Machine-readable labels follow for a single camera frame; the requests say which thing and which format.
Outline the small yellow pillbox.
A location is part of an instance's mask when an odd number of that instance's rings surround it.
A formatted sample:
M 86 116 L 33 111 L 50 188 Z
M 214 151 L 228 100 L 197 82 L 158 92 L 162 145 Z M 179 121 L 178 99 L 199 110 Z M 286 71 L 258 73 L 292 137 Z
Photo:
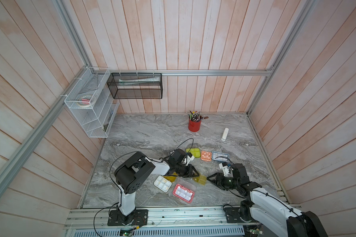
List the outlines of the small yellow pillbox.
M 199 175 L 197 177 L 193 177 L 192 178 L 196 183 L 200 184 L 200 185 L 205 185 L 207 182 L 207 177 L 204 175 Z

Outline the orange pillbox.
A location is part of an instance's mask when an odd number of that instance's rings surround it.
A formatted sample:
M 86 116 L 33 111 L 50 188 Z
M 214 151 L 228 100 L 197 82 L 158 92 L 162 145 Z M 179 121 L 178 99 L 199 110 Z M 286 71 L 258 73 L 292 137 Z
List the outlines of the orange pillbox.
M 201 151 L 201 160 L 210 162 L 212 160 L 212 153 L 207 151 Z

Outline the red pillbox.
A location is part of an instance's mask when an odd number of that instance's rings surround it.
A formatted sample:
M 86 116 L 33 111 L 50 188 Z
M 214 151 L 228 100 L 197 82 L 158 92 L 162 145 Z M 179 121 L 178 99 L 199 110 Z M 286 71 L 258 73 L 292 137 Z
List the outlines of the red pillbox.
M 184 202 L 192 203 L 195 192 L 181 184 L 177 184 L 173 190 L 173 195 Z

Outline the green lid white pillbox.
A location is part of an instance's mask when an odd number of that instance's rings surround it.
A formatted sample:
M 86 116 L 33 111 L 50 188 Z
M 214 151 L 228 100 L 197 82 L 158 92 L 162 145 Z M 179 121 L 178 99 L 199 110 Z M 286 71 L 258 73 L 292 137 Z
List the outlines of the green lid white pillbox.
M 201 157 L 201 151 L 199 148 L 187 148 L 186 153 L 191 153 L 191 156 L 194 156 L 195 158 Z

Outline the blue pillbox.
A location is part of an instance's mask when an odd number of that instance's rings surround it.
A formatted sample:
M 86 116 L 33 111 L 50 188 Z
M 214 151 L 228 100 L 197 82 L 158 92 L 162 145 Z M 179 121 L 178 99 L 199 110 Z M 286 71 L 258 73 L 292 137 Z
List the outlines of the blue pillbox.
M 212 152 L 212 160 L 218 162 L 228 162 L 229 161 L 229 154 L 213 151 Z

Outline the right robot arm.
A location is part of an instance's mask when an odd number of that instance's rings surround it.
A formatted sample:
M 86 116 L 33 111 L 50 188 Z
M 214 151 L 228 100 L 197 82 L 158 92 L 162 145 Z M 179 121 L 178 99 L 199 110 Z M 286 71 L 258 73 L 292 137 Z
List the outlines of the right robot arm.
M 237 190 L 244 200 L 235 216 L 239 221 L 257 221 L 278 237 L 327 237 L 316 214 L 303 212 L 272 196 L 260 184 L 249 179 L 243 164 L 229 166 L 232 177 L 217 172 L 207 180 L 224 191 Z

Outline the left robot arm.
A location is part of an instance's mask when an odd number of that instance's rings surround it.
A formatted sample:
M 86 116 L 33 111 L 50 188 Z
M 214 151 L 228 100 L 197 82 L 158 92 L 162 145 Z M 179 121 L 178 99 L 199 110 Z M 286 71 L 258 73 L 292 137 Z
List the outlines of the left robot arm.
M 140 151 L 134 152 L 114 171 L 114 182 L 120 190 L 118 211 L 128 217 L 135 210 L 135 193 L 151 174 L 182 178 L 199 177 L 196 168 L 189 163 L 189 153 L 175 149 L 172 154 L 153 160 Z

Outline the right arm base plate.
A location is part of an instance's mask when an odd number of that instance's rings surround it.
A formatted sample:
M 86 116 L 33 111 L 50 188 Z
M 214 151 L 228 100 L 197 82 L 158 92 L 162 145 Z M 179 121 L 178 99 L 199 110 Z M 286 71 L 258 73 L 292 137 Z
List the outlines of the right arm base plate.
M 238 207 L 225 206 L 222 208 L 228 224 L 260 225 L 261 223 L 249 217 L 241 217 Z

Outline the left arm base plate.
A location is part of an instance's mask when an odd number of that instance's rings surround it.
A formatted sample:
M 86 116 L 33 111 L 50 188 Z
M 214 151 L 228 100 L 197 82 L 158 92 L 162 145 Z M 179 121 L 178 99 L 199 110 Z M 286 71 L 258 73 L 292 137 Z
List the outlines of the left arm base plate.
M 119 210 L 112 210 L 109 213 L 108 226 L 139 226 L 147 225 L 148 210 L 136 209 L 128 216 L 125 216 Z

